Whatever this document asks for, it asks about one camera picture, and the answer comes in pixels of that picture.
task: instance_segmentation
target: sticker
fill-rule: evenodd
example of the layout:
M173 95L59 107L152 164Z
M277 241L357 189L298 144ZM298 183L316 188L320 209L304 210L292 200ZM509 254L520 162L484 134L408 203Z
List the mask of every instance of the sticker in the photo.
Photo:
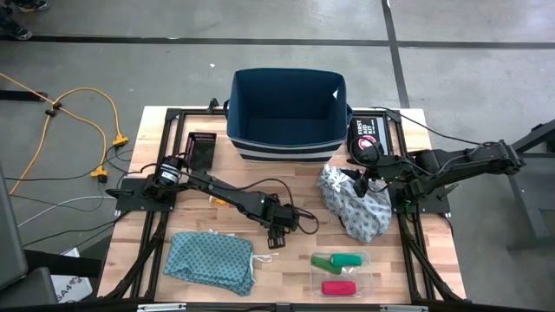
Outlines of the sticker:
M361 150L364 150L366 147L371 147L372 143L376 143L376 139L371 135L363 135L362 137L364 139L358 139L358 148Z
M162 176L163 178L172 180L173 182L177 182L177 177L174 176L174 175L172 175L172 174L169 173L169 172L162 172L161 176Z

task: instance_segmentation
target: yellow cable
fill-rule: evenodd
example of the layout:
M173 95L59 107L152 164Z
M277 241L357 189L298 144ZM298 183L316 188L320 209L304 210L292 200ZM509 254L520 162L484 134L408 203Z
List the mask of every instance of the yellow cable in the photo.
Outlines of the yellow cable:
M29 162L29 164L27 165L27 168L25 168L25 171L22 173L21 177L19 177L20 180L18 180L16 184L11 188L10 195L16 191L17 187L21 183L21 179L25 178L25 176L27 175L27 172L33 166L33 164L35 163L35 160L38 158L38 154L41 152L42 144L44 143L44 138L46 137L46 130L49 127L49 121L50 121L50 116L46 116L46 120L44 121L44 127L42 128L41 143L39 143L38 148L36 149L35 156L33 156L33 159Z
M96 92L97 94L100 94L102 96L104 96L109 102L110 104L112 104L112 108L114 109L114 116L115 116L115 131L117 132L118 135L121 135L121 131L120 131L120 117L118 116L118 108L115 106L114 100L112 100L111 97L109 97L107 94L105 94L104 92L102 92L101 90L95 89L95 88L89 88L89 87L83 87L83 88L75 88L73 90L69 90L68 92L60 95L55 102L59 102L61 99L65 98L66 96L73 94L77 91L84 91L84 90L88 90L88 91L93 91Z
M104 131L102 131L102 129L91 120L79 117L79 116L71 113L69 110L67 110L63 107L60 107L60 110L63 111L65 114L68 114L69 116L71 116L71 117L73 117L77 120L88 123L89 125L95 127L96 130L98 130L102 134L102 146L103 146L103 148L102 148L102 158L101 158L101 163L98 165L99 167L102 167L102 164L104 164L104 161L105 161L104 156L106 156L106 134L104 133Z
M75 92L77 92L77 91L89 90L89 91L94 91L94 92L96 92L96 93L98 93L98 94L101 94L101 95L103 95L106 99L108 99L108 100L110 101L110 103L112 104L112 108L114 109L115 127L116 127L116 131L117 131L117 133L118 133L118 138L119 138L119 137L122 137L121 132L120 132L120 123L119 123L118 112L117 112L117 108L116 108L116 106L115 106L115 103L114 103L114 101L113 101L107 94L104 94L102 91L97 90L97 89L95 89L95 88L76 88L76 89L73 89L73 90L71 90L71 91L68 91L68 92L66 92L66 93L64 93L64 94L62 94L62 95L60 95L55 101L52 101L51 99L45 97L45 96L42 95L42 94L39 94L39 93L36 92L35 90L33 90L33 89L31 89L31 88L25 86L25 85L22 84L21 82L16 81L15 79L13 79L13 78L11 78L11 77L8 77L7 75L5 75L5 74L3 74L3 73L0 73L0 76L2 76L4 79L6 79L6 80L8 80L8 81L13 82L13 83L16 84L17 86L26 89L27 91L29 91L29 92L31 92L32 94L34 94L34 95L36 95L36 96L42 98L43 100L47 101L48 103L50 103L50 104L52 105L52 108L54 108L54 105L55 105L57 102L59 102L61 99L65 98L66 96L68 96L68 95L70 95L70 94L73 94L73 93L75 93ZM64 113L68 114L69 116L71 116L71 117L73 117L73 118L75 118L75 119L77 119L77 120L79 120L79 121L88 123L89 125L95 127L95 128L101 133L101 135L102 135L102 146L103 146L103 148L102 148L101 162L100 162L100 164L99 164L99 166L98 166L98 168L97 168L97 172L100 171L102 174L106 174L107 172L104 171L103 168L102 168L102 164L104 163L104 161L105 161L105 156L106 156L106 134L104 133L104 131L102 131L102 129L101 129L97 124L95 124L93 121L87 120L87 119L82 118L82 117L79 117L79 116L77 116L77 115L71 113L70 111L68 111L67 109L65 109L65 108L63 108L63 107L60 107L60 109L61 109ZM22 174L21 177L19 178L20 180L18 180L18 181L14 184L14 186L12 187L12 189L11 189L11 191L10 191L10 195L13 194L13 193L16 191L17 187L18 187L19 184L21 183L21 179L24 179L24 178L25 178L25 176L26 176L27 173L29 172L29 169L33 166L33 164L35 163L36 159L38 158L38 155L39 155L39 153L40 153L41 150L42 150L42 146L43 146L44 140L45 140L45 138L46 138L46 131L47 131L47 129L48 129L49 121L50 121L50 116L47 116L46 120L44 121L44 128L43 128L43 130L42 130L41 142L39 143L39 146L38 146L38 148L36 149L35 156L33 157L33 159L32 159L32 160L29 162L29 164L27 165L27 167L25 168L25 171L23 171L23 174Z

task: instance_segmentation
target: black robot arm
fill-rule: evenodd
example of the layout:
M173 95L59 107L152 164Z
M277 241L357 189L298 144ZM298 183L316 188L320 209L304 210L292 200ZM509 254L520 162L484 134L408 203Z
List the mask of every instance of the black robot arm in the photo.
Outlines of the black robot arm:
M355 191L359 197L366 193L369 179L402 184L404 199L417 201L438 187L484 173L513 175L524 165L503 140L455 152L412 152L407 158L376 155L375 150L367 148L361 159L350 161L366 167L365 172L356 177Z
M175 198L176 192L186 190L212 195L236 206L247 218L267 228L270 249L285 247L284 235L297 229L300 217L316 219L314 215L300 212L301 209L290 204L281 205L277 194L248 192L244 187L229 185L206 172L182 172L183 166L184 161L179 157L164 157L156 172L148 176L141 196L152 201L165 202ZM181 175L188 177L187 182L179 183Z

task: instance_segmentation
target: blue patterned cloth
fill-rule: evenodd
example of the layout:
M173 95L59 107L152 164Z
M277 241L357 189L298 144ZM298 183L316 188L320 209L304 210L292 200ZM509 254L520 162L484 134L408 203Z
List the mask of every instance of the blue patterned cloth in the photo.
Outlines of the blue patterned cloth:
M251 294L252 243L238 237L202 232L173 235L164 274L193 283Z
M324 166L317 185L322 189L323 203L345 224L349 236L369 244L372 238L381 236L389 228L391 202L388 190L366 192L363 198L356 196L355 181L334 166ZM377 191L383 188L369 181L369 187Z

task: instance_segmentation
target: floor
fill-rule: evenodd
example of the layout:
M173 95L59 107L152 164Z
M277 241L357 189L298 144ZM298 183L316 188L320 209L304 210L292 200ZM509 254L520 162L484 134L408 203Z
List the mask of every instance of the floor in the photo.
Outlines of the floor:
M423 108L429 126L470 140L513 142L555 118L555 3L550 0L51 3L49 12L16 16L37 41L1 41L1 71L53 97L81 86L103 90L116 101L121 129L131 142L144 106L207 105L212 97L223 101L233 72L254 67L336 71L347 81L353 107ZM64 36L73 39L49 42ZM16 89L7 81L0 81L0 88ZM113 112L102 98L75 94L64 104L114 138ZM46 107L0 105L0 159L6 176L19 177L34 154ZM434 148L445 150L466 147L435 135L432 141ZM28 177L79 175L100 157L97 132L66 115L56 116ZM111 178L108 186L114 183ZM94 181L83 178L26 182L17 194L58 203L98 196L99 191ZM468 298L555 309L554 251L506 252L507 244L530 234L507 178L464 181L449 200ZM13 204L19 223L48 207L22 198L13 198ZM98 199L71 203L82 209L98 204ZM94 213L58 207L22 225L22 239L28 243L59 231L93 228L111 220L113 211L110 199ZM62 252L101 230L68 233L32 248Z

